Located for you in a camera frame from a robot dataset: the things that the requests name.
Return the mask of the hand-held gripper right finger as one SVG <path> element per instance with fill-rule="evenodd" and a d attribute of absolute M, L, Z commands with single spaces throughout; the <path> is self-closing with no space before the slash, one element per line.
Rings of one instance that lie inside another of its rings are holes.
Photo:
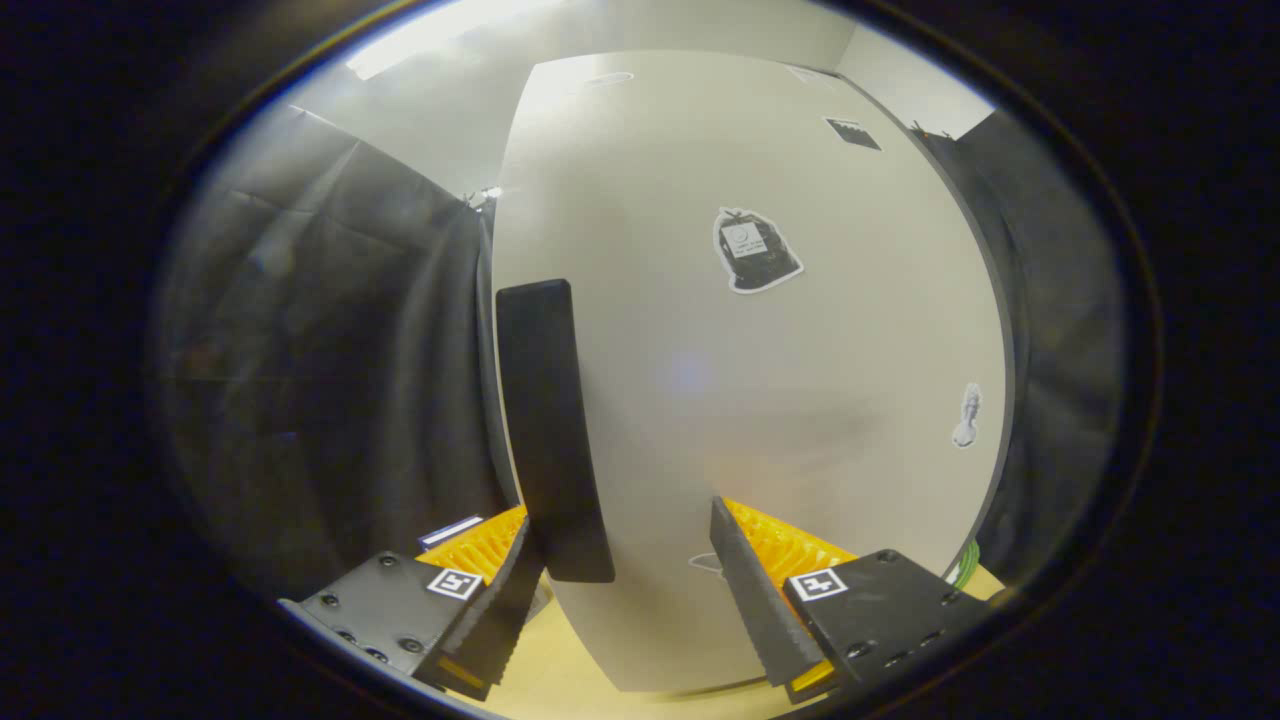
<path fill-rule="evenodd" d="M 886 705 L 938 676 L 991 611 L 897 550 L 856 556 L 726 497 L 710 543 L 767 680 L 796 705 Z"/>

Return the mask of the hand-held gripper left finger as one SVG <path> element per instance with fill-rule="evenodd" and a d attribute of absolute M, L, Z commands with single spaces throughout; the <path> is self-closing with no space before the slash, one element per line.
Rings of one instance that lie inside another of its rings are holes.
<path fill-rule="evenodd" d="M 434 534 L 417 556 L 381 551 L 301 601 L 302 626 L 398 682 L 484 701 L 502 683 L 544 564 L 522 505 Z"/>

